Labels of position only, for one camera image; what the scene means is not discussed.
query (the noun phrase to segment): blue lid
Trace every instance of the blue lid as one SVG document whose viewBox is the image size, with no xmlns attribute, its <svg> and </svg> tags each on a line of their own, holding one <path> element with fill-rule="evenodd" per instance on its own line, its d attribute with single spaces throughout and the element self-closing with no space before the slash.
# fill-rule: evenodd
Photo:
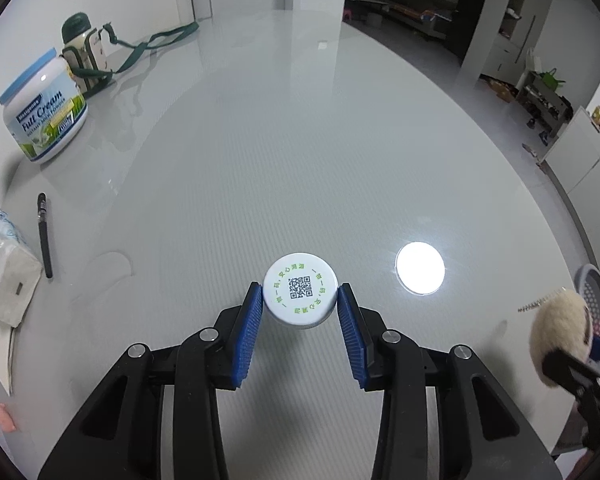
<svg viewBox="0 0 600 480">
<path fill-rule="evenodd" d="M 18 76 L 18 78 L 16 79 L 16 81 L 11 83 L 9 85 L 9 88 L 7 88 L 4 91 L 4 93 L 0 96 L 0 104 L 4 105 L 5 102 L 7 102 L 9 99 L 11 99 L 13 97 L 13 95 L 18 90 L 20 90 L 25 85 L 25 83 L 29 79 L 31 79 L 31 77 L 38 70 L 40 70 L 43 66 L 45 66 L 49 61 L 51 61 L 57 55 L 58 55 L 58 53 L 56 52 L 56 50 L 54 48 L 52 48 L 50 50 L 47 50 L 42 56 L 40 56 L 38 58 L 38 60 L 33 62 L 31 65 L 29 65 L 29 68 L 27 68 L 22 74 L 20 74 Z"/>
</svg>

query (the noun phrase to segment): round white lid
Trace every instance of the round white lid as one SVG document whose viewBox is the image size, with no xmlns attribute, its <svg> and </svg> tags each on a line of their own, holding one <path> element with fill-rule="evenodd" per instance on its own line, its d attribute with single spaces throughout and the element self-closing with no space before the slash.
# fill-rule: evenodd
<svg viewBox="0 0 600 480">
<path fill-rule="evenodd" d="M 267 271 L 262 295 L 270 313 L 294 328 L 311 328 L 329 317 L 338 280 L 323 259 L 307 253 L 282 256 Z"/>
</svg>

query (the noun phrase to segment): metal screw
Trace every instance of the metal screw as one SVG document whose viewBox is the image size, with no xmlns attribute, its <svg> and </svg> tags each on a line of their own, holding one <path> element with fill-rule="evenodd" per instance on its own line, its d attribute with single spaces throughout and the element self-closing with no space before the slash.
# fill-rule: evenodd
<svg viewBox="0 0 600 480">
<path fill-rule="evenodd" d="M 200 339 L 202 341 L 215 341 L 218 338 L 218 330 L 215 328 L 205 328 L 200 332 Z"/>
<path fill-rule="evenodd" d="M 468 346 L 460 345 L 454 349 L 454 354 L 461 359 L 468 359 L 471 357 L 471 349 Z"/>
<path fill-rule="evenodd" d="M 397 343 L 400 341 L 400 334 L 398 334 L 395 330 L 387 330 L 382 334 L 382 339 L 384 339 L 387 343 Z"/>
<path fill-rule="evenodd" d="M 126 354 L 129 357 L 136 358 L 136 357 L 142 357 L 144 355 L 144 351 L 145 351 L 144 345 L 141 343 L 136 343 L 135 345 L 131 345 L 129 347 L 129 350 L 126 351 Z"/>
</svg>

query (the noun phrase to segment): marker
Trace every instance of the marker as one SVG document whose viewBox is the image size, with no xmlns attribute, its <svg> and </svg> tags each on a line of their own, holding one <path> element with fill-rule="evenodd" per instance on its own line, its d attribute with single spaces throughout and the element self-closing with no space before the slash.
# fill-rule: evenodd
<svg viewBox="0 0 600 480">
<path fill-rule="evenodd" d="M 49 254 L 49 238 L 46 232 L 46 195 L 38 195 L 38 232 L 40 233 L 40 248 L 42 249 L 42 262 L 45 264 L 45 274 L 51 279 L 54 276 L 51 269 L 51 255 Z"/>
</svg>

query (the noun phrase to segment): floor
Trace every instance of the floor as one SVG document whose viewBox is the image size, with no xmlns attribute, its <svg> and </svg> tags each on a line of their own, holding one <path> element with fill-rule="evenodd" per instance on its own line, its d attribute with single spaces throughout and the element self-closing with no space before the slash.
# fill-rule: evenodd
<svg viewBox="0 0 600 480">
<path fill-rule="evenodd" d="M 526 126 L 529 114 L 516 103 L 502 101 L 484 81 L 478 81 L 472 89 L 458 91 L 458 58 L 438 41 L 425 40 L 419 32 L 388 19 L 382 20 L 381 28 L 369 27 L 363 22 L 351 24 L 420 70 L 484 130 L 536 200 L 554 232 L 571 275 L 589 263 L 580 234 L 557 189 L 538 168 L 533 156 L 522 147 L 527 144 L 538 155 L 547 149 L 538 137 L 539 126 L 535 130 Z"/>
</svg>

